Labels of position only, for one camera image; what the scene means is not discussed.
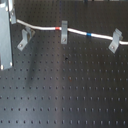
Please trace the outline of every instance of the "white cable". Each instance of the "white cable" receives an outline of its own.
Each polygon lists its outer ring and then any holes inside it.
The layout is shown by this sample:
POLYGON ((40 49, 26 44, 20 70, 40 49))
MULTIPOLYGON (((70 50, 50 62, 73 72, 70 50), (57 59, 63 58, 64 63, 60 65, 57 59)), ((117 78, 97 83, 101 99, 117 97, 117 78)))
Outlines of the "white cable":
POLYGON ((78 31, 78 30, 75 30, 75 29, 72 29, 72 28, 68 28, 68 31, 69 32, 73 32, 73 33, 77 33, 77 34, 80 34, 80 35, 87 35, 87 32, 82 32, 82 31, 78 31))
MULTIPOLYGON (((22 24, 22 25, 25 25, 25 26, 28 26, 30 28, 33 28, 33 29, 37 29, 37 30, 56 30, 56 27, 38 27, 38 26, 33 26, 33 25, 30 25, 28 23, 25 23, 21 20, 18 20, 17 19, 17 22, 22 24)), ((82 31, 79 31, 79 30, 75 30, 75 29, 72 29, 72 28, 68 28, 68 31, 69 32, 73 32, 73 33, 77 33, 77 34, 80 34, 80 35, 88 35, 87 32, 82 32, 82 31)), ((94 33, 89 33, 91 37, 96 37, 96 38, 102 38, 102 39, 107 39, 107 40, 113 40, 113 37, 111 36, 105 36, 105 35, 99 35, 99 34, 94 34, 94 33)), ((120 41, 119 42, 120 44, 122 45, 128 45, 128 42, 124 42, 124 41, 120 41)))
POLYGON ((38 27, 38 26, 33 26, 33 25, 30 25, 30 24, 25 23, 25 22, 23 22, 21 20, 18 20, 18 19, 17 19, 17 22, 22 24, 22 25, 25 25, 25 26, 28 26, 30 28, 37 29, 37 30, 55 30, 55 27, 38 27))
POLYGON ((108 40, 113 40, 113 38, 111 36, 105 36, 105 35, 99 35, 99 34, 94 34, 91 33, 92 37, 96 37, 96 38, 102 38, 102 39, 108 39, 108 40))

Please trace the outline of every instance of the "screw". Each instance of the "screw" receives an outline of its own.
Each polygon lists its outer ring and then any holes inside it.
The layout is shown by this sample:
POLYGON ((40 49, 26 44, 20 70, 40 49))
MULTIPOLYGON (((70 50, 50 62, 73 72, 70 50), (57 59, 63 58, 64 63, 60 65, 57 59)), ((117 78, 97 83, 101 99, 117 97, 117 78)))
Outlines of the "screw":
POLYGON ((23 47, 23 44, 20 44, 20 47, 23 47))
POLYGON ((1 70, 3 70, 4 69, 4 66, 3 65, 1 65, 1 70))
POLYGON ((12 62, 10 62, 10 66, 12 67, 12 62))
POLYGON ((66 38, 63 39, 63 42, 66 42, 66 38))
POLYGON ((8 12, 8 7, 6 7, 6 9, 5 9, 5 10, 6 10, 6 12, 8 12))
POLYGON ((112 49, 115 49, 115 47, 114 47, 114 46, 112 46, 112 49))

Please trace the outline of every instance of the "cable clamp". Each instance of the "cable clamp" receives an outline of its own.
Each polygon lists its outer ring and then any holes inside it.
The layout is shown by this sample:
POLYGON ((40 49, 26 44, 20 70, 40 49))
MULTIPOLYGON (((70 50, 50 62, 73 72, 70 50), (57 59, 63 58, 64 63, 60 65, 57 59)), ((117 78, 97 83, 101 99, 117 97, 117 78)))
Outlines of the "cable clamp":
POLYGON ((119 31, 117 28, 115 29, 115 32, 113 33, 113 41, 109 45, 109 49, 115 53, 117 48, 119 47, 119 41, 123 39, 122 32, 119 31))
POLYGON ((23 51, 23 49, 26 47, 26 45, 29 43, 29 41, 32 39, 32 37, 34 36, 35 31, 33 31, 31 28, 26 27, 26 30, 22 30, 22 41, 19 43, 19 45, 17 46, 17 48, 20 51, 23 51))
POLYGON ((68 22, 62 21, 62 30, 61 30, 61 44, 67 44, 67 28, 68 28, 68 22))

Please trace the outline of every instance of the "metal base plate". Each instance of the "metal base plate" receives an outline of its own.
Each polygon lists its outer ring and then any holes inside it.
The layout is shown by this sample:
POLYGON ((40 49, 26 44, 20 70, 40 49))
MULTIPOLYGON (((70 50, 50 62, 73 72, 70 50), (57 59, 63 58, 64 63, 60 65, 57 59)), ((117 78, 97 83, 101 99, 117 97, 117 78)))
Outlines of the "metal base plate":
MULTIPOLYGON (((125 2, 16 0, 17 18, 128 40, 125 2)), ((23 52, 23 25, 12 27, 14 67, 0 72, 0 128, 128 128, 128 46, 110 40, 38 31, 23 52)))

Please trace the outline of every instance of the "metal bracket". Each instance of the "metal bracket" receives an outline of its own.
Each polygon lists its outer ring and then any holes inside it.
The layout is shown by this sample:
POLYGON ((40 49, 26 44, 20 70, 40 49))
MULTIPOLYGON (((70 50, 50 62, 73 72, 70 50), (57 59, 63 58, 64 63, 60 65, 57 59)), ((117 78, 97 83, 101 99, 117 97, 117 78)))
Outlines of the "metal bracket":
POLYGON ((67 21, 62 21, 62 27, 61 27, 61 44, 67 44, 67 21))
POLYGON ((115 32, 113 33, 113 41, 109 45, 109 49, 115 53, 117 48, 119 47, 119 41, 122 40, 122 32, 118 29, 115 29, 115 32))
POLYGON ((15 4, 14 0, 9 0, 10 21, 12 24, 16 23, 16 14, 15 14, 14 4, 15 4))
POLYGON ((12 67, 12 48, 9 20, 8 0, 2 0, 0 4, 0 59, 1 70, 12 67))
POLYGON ((19 43, 19 45, 17 46, 17 48, 20 51, 23 51, 23 49, 26 47, 26 45, 29 43, 29 41, 32 39, 32 37, 34 36, 35 31, 33 31, 31 28, 26 27, 26 30, 22 30, 22 41, 19 43))

